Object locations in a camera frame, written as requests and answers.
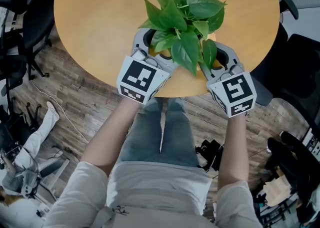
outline forearm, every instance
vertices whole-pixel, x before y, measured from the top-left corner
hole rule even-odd
[[[2,159],[5,162],[5,164],[8,166],[9,172],[11,174],[15,174],[17,171],[15,166],[12,164],[12,162],[6,156],[2,156]]]
[[[88,144],[81,161],[87,161],[109,175],[139,106],[140,103],[123,98]]]
[[[228,121],[224,149],[218,175],[218,189],[237,181],[247,181],[249,158],[246,117],[242,113]]]

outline jeans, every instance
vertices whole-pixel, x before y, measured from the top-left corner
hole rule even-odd
[[[161,146],[163,99],[153,97],[137,114],[121,149],[119,161],[148,161],[197,167],[194,137],[180,98],[167,103]]]

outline shirt sleeve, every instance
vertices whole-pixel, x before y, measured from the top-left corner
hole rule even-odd
[[[261,228],[248,183],[239,181],[218,191],[216,225],[219,228]]]
[[[100,168],[80,162],[52,206],[44,227],[90,227],[106,204],[107,184],[108,177]]]
[[[15,176],[16,176],[16,170],[14,168],[13,168],[13,170],[12,170],[12,168],[9,169],[9,171],[5,174],[4,179],[2,180],[2,186],[5,189],[17,191],[19,188],[19,183],[14,182]]]

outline white cable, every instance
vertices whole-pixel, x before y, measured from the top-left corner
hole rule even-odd
[[[40,91],[39,90],[39,88],[33,83],[33,81],[31,80],[31,83],[33,84],[33,86],[34,87],[36,87],[36,89],[39,91],[39,92],[41,92],[42,94],[45,94],[45,95],[47,95],[48,97],[50,97],[50,98],[52,98],[52,99],[54,99],[54,101],[58,104],[58,106],[62,109],[62,111],[63,111],[63,113],[64,113],[64,115],[65,115],[65,117],[67,118],[67,120],[71,123],[71,125],[75,128],[75,130],[84,138],[84,140],[87,142],[87,143],[89,143],[88,142],[88,140],[84,137],[84,135],[83,134],[81,134],[81,132],[75,127],[75,125],[71,122],[71,120],[67,117],[67,115],[66,115],[66,113],[65,113],[65,111],[64,111],[64,109],[60,106],[60,104],[57,102],[57,100],[54,98],[54,97],[52,97],[52,96],[50,96],[50,95],[48,95],[48,94],[46,94],[45,92],[42,92],[42,91]]]

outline black cable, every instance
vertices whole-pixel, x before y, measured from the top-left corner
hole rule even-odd
[[[56,155],[57,155],[60,151],[62,151],[62,150],[64,150],[65,152],[67,152],[67,153],[69,153],[69,154],[71,154],[71,155],[73,155],[78,161],[80,161],[80,160],[78,159],[78,157],[76,156],[76,154],[75,154],[73,151],[71,151],[68,147],[65,147],[64,149],[59,150],[53,157],[50,157],[50,158],[48,158],[48,159],[55,158]]]
[[[60,152],[60,151],[62,151],[63,149],[61,149],[61,150],[59,150],[53,157],[55,158],[56,157],[56,155]]]

